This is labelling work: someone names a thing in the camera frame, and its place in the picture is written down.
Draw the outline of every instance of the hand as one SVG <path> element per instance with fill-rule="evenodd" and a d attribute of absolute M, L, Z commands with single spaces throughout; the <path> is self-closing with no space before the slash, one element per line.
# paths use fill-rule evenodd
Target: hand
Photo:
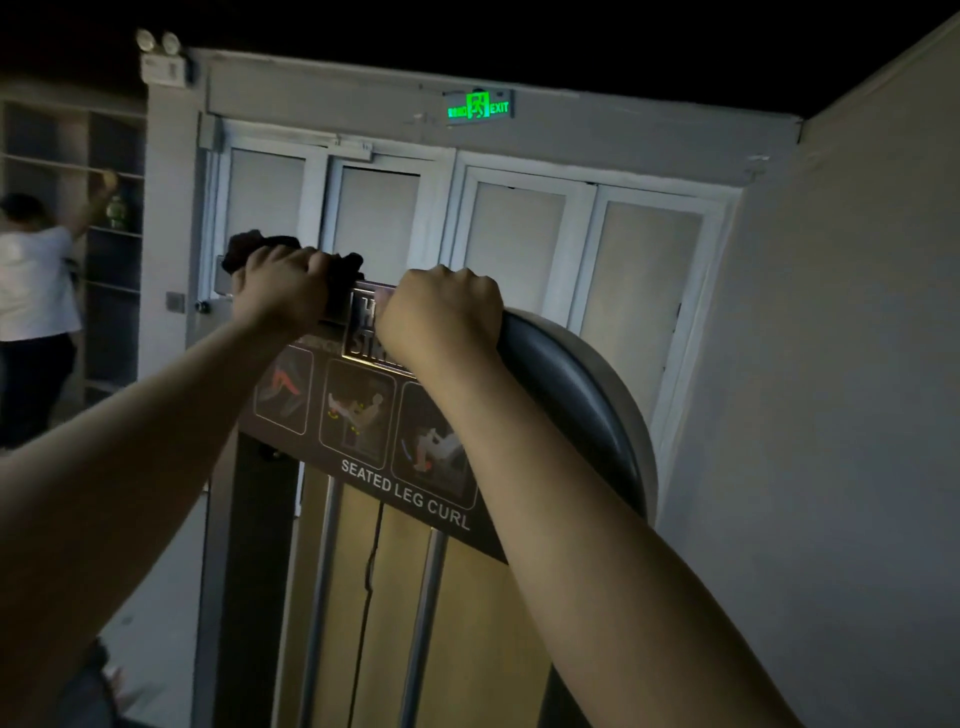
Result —
<path fill-rule="evenodd" d="M 104 172 L 101 177 L 104 181 L 104 189 L 107 192 L 114 192 L 116 188 L 120 186 L 120 179 L 117 177 L 117 173 L 111 169 Z"/>
<path fill-rule="evenodd" d="M 376 335 L 390 355 L 418 378 L 451 357 L 495 352 L 503 300 L 493 279 L 468 268 L 438 265 L 407 271 L 392 296 L 376 305 Z"/>
<path fill-rule="evenodd" d="M 330 256 L 314 248 L 260 248 L 233 274 L 233 318 L 295 339 L 316 325 L 326 306 Z"/>

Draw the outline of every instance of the dark ceiling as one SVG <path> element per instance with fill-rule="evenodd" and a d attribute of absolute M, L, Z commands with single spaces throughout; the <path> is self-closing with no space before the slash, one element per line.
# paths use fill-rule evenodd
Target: dark ceiling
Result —
<path fill-rule="evenodd" d="M 184 45 L 382 66 L 810 117 L 958 10 L 922 2 L 897 12 L 641 11 L 588 3 L 551 12 L 463 3 L 407 13 L 361 3 L 309 13 L 291 0 L 241 6 L 169 0 L 125 9 L 109 3 L 12 0 L 0 12 L 0 70 L 142 94 L 133 32 L 176 33 Z M 619 8 L 636 5 L 617 6 Z M 468 13 L 473 11 L 476 17 Z M 449 18 L 444 22 L 444 14 Z"/>

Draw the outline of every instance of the seated leg curl machine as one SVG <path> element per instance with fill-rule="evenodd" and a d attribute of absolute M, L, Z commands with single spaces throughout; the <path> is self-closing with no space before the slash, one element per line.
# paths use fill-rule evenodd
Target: seated leg curl machine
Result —
<path fill-rule="evenodd" d="M 373 334 L 374 294 L 389 287 L 364 281 L 354 270 L 335 296 L 331 288 L 328 315 L 265 373 L 240 417 L 239 434 L 211 477 L 193 728 L 269 724 L 297 461 L 331 475 L 298 728 L 309 728 L 314 715 L 344 485 L 431 526 L 399 728 L 416 726 L 447 539 L 506 561 L 456 434 Z M 228 315 L 228 300 L 211 303 L 219 309 L 206 311 L 219 315 L 201 318 L 213 322 Z M 504 313 L 497 348 L 520 384 L 617 494 L 644 518 L 656 513 L 650 436 L 610 365 L 565 328 L 521 311 Z M 283 486 L 270 493 L 271 480 Z M 245 536 L 245 528 L 256 536 Z M 231 574 L 239 570 L 246 570 L 244 579 Z M 249 630 L 265 624 L 269 635 L 252 640 Z M 574 726 L 589 724 L 551 668 L 538 728 Z"/>

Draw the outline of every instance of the green exit sign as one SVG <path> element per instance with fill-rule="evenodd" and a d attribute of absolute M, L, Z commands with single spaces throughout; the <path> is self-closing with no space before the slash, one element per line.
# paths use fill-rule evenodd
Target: green exit sign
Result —
<path fill-rule="evenodd" d="M 474 124 L 514 116 L 514 93 L 508 88 L 453 91 L 445 93 L 444 100 L 447 124 Z"/>

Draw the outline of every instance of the person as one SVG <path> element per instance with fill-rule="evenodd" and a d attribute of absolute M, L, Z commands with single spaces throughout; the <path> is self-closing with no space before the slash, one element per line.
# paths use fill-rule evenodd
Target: person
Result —
<path fill-rule="evenodd" d="M 51 222 L 36 197 L 10 193 L 0 200 L 12 228 L 0 235 L 0 449 L 19 448 L 50 424 L 73 371 L 70 334 L 81 329 L 67 261 L 116 187 L 117 176 L 106 172 L 101 191 L 63 226 Z"/>
<path fill-rule="evenodd" d="M 0 460 L 0 715 L 13 725 L 42 712 L 170 542 L 255 383 L 324 310 L 329 263 L 261 248 L 234 274 L 228 324 Z M 409 271 L 377 311 L 381 342 L 458 433 L 530 614 L 594 728 L 799 725 L 696 576 L 500 361 L 494 281 Z"/>

